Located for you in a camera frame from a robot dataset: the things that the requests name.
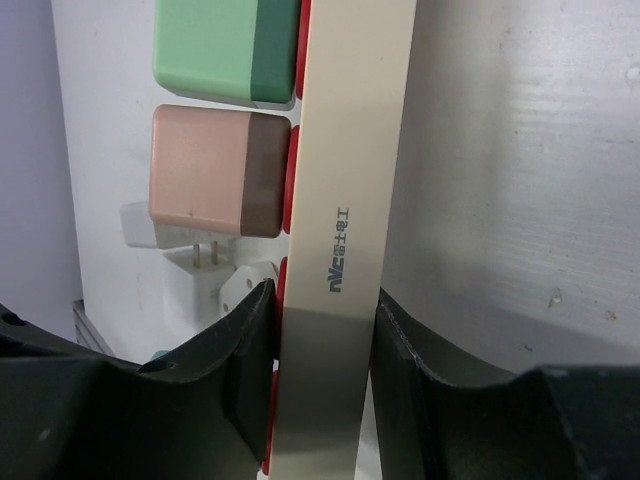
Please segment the pink brown plug adapter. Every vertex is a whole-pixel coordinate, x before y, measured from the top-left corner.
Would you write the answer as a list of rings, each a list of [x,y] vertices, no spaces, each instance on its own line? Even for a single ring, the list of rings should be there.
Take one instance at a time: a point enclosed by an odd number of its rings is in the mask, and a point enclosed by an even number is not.
[[[284,116],[157,107],[152,121],[151,219],[236,236],[277,237],[291,131]]]

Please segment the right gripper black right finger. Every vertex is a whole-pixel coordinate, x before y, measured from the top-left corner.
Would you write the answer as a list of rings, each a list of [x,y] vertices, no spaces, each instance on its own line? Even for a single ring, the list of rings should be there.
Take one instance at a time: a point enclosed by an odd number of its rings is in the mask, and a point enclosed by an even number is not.
[[[386,479],[635,479],[639,370],[513,374],[457,347],[382,294],[371,381]]]

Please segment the white USB charger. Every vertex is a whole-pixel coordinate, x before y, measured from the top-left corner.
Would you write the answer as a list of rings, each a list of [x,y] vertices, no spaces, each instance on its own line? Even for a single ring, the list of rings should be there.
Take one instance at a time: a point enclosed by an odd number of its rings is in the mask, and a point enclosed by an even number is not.
[[[147,201],[122,205],[119,210],[124,242],[133,248],[156,248],[154,223]]]

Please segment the green plug adapter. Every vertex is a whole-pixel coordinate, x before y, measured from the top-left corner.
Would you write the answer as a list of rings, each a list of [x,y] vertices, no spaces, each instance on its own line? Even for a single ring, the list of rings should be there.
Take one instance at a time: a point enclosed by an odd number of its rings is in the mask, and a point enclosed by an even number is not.
[[[158,1],[152,71],[183,97],[284,108],[293,99],[299,1]]]

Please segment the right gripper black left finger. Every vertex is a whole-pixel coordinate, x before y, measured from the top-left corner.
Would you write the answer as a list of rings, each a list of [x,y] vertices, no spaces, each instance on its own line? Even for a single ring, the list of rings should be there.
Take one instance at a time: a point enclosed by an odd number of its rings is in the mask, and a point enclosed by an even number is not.
[[[1,313],[5,479],[253,479],[265,460],[275,285],[138,365]]]

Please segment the large white charger block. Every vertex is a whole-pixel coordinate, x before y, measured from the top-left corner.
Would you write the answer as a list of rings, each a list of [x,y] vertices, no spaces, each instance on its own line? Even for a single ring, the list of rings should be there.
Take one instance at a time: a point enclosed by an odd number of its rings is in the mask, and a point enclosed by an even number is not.
[[[221,318],[219,294],[236,271],[229,235],[163,252],[163,319],[182,343]]]

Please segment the beige red power strip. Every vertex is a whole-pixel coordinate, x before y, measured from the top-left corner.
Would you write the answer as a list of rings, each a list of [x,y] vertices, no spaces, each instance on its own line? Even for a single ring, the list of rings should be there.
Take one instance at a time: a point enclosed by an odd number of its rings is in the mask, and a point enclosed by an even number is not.
[[[269,475],[350,479],[416,5],[311,5]]]

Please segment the teal plug adapter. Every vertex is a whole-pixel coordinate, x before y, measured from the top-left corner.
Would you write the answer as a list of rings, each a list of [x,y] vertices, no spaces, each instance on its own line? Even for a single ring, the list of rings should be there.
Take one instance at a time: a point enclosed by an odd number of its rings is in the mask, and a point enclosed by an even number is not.
[[[164,355],[166,355],[167,353],[168,353],[168,350],[159,350],[159,351],[156,351],[156,352],[151,356],[150,362],[153,362],[153,361],[156,361],[156,360],[158,360],[158,359],[162,358],[162,357],[163,357]]]

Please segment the white folding-prong adapter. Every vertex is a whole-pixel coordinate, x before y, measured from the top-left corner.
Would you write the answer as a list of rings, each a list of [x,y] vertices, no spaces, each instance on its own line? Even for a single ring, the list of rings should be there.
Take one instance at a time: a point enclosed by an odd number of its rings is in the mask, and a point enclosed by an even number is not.
[[[261,282],[278,280],[278,273],[269,261],[242,265],[229,277],[219,291],[219,312],[222,317],[230,313]]]

